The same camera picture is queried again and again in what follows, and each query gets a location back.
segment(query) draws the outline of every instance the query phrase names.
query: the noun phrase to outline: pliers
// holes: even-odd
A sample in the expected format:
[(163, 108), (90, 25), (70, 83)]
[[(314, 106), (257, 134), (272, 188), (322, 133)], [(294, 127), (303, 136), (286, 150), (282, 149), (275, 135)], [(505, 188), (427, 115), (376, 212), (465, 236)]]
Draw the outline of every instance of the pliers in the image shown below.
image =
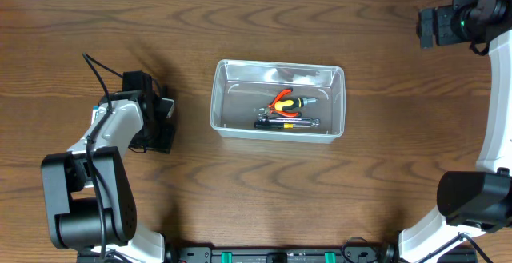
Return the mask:
[(296, 118), (296, 117), (302, 116), (302, 114), (300, 112), (289, 113), (289, 112), (283, 111), (282, 107), (280, 107), (280, 106), (278, 106), (276, 108), (275, 104), (277, 102), (279, 102), (283, 96), (291, 93), (292, 91), (294, 91), (294, 89), (290, 87), (290, 88), (286, 88), (285, 90), (279, 92), (278, 96), (276, 96), (276, 98), (267, 107), (260, 108), (259, 111), (263, 111), (263, 114), (267, 114), (267, 115), (276, 113), (276, 114), (279, 114), (279, 115), (281, 115), (283, 117), (287, 117), (287, 118)]

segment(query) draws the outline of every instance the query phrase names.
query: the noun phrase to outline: wooden table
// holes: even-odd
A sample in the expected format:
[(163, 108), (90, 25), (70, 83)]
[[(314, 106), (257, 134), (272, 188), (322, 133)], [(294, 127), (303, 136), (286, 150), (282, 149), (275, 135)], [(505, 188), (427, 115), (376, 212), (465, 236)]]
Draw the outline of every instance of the wooden table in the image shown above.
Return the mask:
[[(394, 238), (435, 206), (445, 171), (474, 169), (485, 134), (490, 60), (467, 44), (420, 50), (415, 35), (418, 9), (449, 2), (0, 0), (0, 261), (76, 256), (50, 243), (39, 166), (83, 135), (102, 96), (83, 51), (174, 91), (171, 154), (124, 160), (151, 229), (216, 246)], [(345, 133), (331, 145), (220, 137), (209, 116), (223, 58), (341, 66)], [(511, 234), (476, 241), (505, 262)]]

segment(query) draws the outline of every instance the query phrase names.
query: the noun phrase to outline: plastic container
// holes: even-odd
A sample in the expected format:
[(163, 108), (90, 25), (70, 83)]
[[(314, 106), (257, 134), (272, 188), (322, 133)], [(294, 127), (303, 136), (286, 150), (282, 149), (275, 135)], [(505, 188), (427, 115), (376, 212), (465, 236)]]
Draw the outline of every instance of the plastic container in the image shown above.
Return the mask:
[[(317, 128), (258, 130), (260, 107), (287, 87), (284, 98), (317, 98), (303, 106), (304, 118), (319, 118)], [(211, 96), (210, 124), (223, 137), (331, 143), (345, 125), (345, 77), (337, 66), (221, 60)]]

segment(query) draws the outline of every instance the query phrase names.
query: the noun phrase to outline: green strip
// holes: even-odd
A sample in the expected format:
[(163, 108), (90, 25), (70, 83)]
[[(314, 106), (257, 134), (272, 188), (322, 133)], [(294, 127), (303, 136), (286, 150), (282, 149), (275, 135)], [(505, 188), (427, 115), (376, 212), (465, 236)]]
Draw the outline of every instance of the green strip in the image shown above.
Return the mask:
[(326, 263), (336, 263), (336, 254), (334, 252), (326, 252)]
[(222, 252), (221, 263), (232, 263), (233, 254), (231, 252)]

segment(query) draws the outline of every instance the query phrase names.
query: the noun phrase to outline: white plastic box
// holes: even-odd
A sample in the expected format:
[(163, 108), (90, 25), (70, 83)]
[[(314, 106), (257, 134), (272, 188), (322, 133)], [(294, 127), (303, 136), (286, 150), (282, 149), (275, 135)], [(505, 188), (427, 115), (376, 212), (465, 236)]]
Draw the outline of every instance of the white plastic box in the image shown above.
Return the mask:
[[(285, 88), (284, 98), (317, 98), (300, 109), (319, 118), (317, 128), (258, 130), (258, 108), (266, 107)], [(345, 125), (345, 77), (337, 66), (221, 60), (211, 95), (210, 124), (223, 137), (331, 143)]]

